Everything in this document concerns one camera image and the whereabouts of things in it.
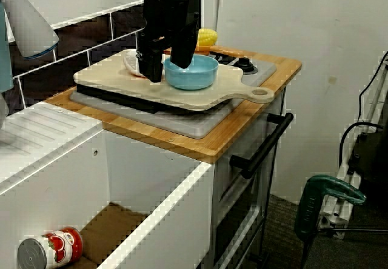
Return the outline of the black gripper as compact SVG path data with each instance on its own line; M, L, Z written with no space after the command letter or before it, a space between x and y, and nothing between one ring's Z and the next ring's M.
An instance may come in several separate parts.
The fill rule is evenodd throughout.
M198 42L199 12L189 13L190 0L144 0L146 26L138 39L139 72L153 83L161 82L166 39L176 37L171 62L186 69Z

